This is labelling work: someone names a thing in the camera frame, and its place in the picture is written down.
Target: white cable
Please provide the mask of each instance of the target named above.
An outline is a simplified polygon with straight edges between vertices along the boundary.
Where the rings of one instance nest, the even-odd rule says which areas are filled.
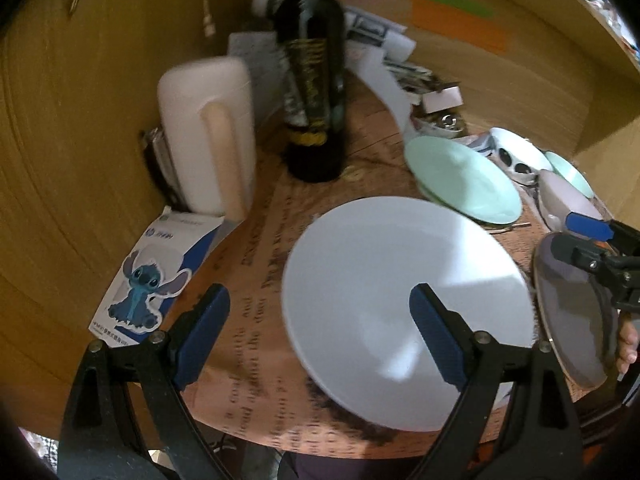
[[[209,0],[202,0],[202,9],[204,10],[204,19],[202,20],[204,36],[205,38],[211,38],[216,33],[216,24],[213,22],[213,16],[209,9]]]

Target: mint green plate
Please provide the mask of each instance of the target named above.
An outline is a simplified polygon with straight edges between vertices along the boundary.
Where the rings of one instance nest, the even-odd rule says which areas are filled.
[[[471,148],[449,139],[417,137],[405,147],[404,158],[423,188],[471,218],[510,224],[522,214],[511,179]]]
[[[564,160],[560,155],[554,152],[546,152],[545,156],[551,165],[554,167],[554,171],[564,178],[569,184],[580,191],[585,197],[593,198],[593,189],[589,186],[587,179],[582,176],[568,160]]]

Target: brown paper table covering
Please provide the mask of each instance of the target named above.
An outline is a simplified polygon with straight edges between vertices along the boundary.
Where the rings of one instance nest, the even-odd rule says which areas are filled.
[[[309,379],[282,321],[280,282],[287,255],[315,218],[362,197],[421,197],[404,164],[402,137],[391,115],[362,83],[350,83],[350,156],[343,177],[327,184],[296,181],[280,160],[282,128],[266,128],[258,140],[257,190],[249,218],[205,261],[165,326],[211,283],[223,283],[230,291],[228,321],[200,379],[184,394],[197,420],[282,450],[344,458],[418,456],[437,433],[380,428],[341,409]],[[527,203],[518,222],[532,225],[494,236],[528,273],[546,229]],[[570,387],[574,399],[584,394]],[[484,442],[497,437],[505,410],[492,413]]]

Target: green sticky note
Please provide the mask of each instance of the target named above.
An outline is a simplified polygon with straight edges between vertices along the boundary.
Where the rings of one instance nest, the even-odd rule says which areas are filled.
[[[455,7],[460,10],[464,10],[469,14],[480,16],[481,18],[490,18],[494,15],[494,10],[486,5],[480,4],[473,0],[431,0],[449,7]]]

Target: blue gripper pad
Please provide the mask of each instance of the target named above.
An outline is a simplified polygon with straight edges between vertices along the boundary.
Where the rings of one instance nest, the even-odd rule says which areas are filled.
[[[453,384],[459,392],[466,384],[465,355],[442,319],[448,312],[440,304],[441,311],[427,298],[420,285],[414,286],[409,296],[409,311],[420,335],[427,343],[445,382]]]
[[[212,286],[202,300],[206,301],[207,305],[177,353],[174,384],[180,391],[198,380],[229,315],[231,298],[225,287]]]
[[[613,238],[613,230],[606,222],[580,213],[569,213],[564,221],[566,228],[592,240],[608,242]]]

